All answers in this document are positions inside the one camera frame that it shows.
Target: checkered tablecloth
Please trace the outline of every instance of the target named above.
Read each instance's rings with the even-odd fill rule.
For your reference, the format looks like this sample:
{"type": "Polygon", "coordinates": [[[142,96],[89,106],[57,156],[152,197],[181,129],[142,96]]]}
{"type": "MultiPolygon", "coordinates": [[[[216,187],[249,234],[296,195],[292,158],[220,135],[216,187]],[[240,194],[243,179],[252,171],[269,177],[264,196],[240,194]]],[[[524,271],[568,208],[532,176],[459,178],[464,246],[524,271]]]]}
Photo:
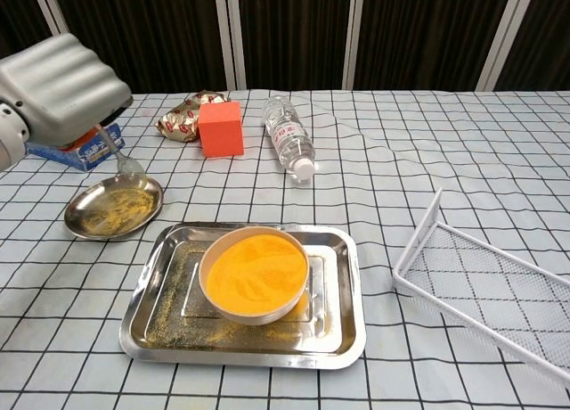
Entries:
{"type": "Polygon", "coordinates": [[[124,240],[81,241],[62,221],[74,195],[113,176],[115,160],[83,173],[27,157],[0,173],[0,409],[570,407],[565,389],[391,282],[439,187],[445,223],[570,279],[570,92],[293,93],[319,166],[304,185],[283,172],[260,124],[268,91],[230,93],[246,150],[218,160],[153,126],[186,95],[136,96],[118,119],[126,150],[166,190],[158,218],[124,240]],[[118,328],[155,238],[197,220],[349,232],[368,334],[361,358],[316,372],[127,357],[118,328]]]}

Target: curtain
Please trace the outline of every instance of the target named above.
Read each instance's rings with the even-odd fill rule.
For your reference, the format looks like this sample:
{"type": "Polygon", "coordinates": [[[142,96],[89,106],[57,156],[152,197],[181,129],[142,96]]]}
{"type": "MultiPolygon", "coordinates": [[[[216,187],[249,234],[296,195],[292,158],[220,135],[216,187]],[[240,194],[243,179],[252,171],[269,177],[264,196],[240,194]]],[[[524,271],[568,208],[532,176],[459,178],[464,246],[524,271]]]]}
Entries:
{"type": "Polygon", "coordinates": [[[570,89],[570,0],[531,0],[495,89],[570,89]]]}
{"type": "Polygon", "coordinates": [[[472,91],[508,0],[364,0],[355,89],[472,91]]]}
{"type": "Polygon", "coordinates": [[[136,93],[224,90],[216,0],[58,0],[69,30],[136,93]]]}
{"type": "Polygon", "coordinates": [[[240,0],[248,87],[342,86],[350,0],[240,0]]]}
{"type": "Polygon", "coordinates": [[[0,0],[0,59],[51,35],[37,0],[0,0]]]}

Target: crumpled wrapper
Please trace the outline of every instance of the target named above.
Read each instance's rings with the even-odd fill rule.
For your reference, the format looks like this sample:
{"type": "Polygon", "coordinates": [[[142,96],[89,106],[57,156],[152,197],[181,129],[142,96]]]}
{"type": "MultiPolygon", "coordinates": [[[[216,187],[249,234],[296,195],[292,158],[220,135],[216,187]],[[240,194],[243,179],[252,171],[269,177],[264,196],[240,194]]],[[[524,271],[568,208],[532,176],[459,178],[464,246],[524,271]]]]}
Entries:
{"type": "Polygon", "coordinates": [[[218,92],[201,91],[184,100],[160,119],[156,127],[160,133],[175,141],[188,143],[197,140],[198,116],[200,105],[207,103],[226,103],[229,98],[218,92]]]}

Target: foam cube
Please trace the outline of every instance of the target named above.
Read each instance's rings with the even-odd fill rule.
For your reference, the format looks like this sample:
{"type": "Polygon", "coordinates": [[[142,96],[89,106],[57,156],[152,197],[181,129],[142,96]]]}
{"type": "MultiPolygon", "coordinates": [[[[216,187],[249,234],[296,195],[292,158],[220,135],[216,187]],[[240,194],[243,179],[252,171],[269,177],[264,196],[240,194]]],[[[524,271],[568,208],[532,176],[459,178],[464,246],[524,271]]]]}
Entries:
{"type": "Polygon", "coordinates": [[[202,104],[198,117],[199,139],[207,158],[243,154],[239,102],[202,104]]]}

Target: blue box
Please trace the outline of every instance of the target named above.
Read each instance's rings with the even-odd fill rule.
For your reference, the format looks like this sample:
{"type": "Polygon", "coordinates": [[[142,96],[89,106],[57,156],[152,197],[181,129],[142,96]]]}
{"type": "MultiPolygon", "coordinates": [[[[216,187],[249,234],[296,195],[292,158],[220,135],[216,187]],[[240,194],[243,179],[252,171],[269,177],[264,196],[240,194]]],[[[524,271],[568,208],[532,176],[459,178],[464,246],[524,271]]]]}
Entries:
{"type": "MultiPolygon", "coordinates": [[[[117,123],[111,123],[105,129],[107,129],[107,132],[119,149],[125,146],[125,140],[121,136],[121,128],[117,123]]],[[[109,147],[107,147],[99,135],[94,135],[89,141],[68,152],[64,152],[56,147],[34,143],[26,143],[26,146],[29,154],[55,160],[82,171],[88,171],[96,167],[110,156],[109,147]]]]}

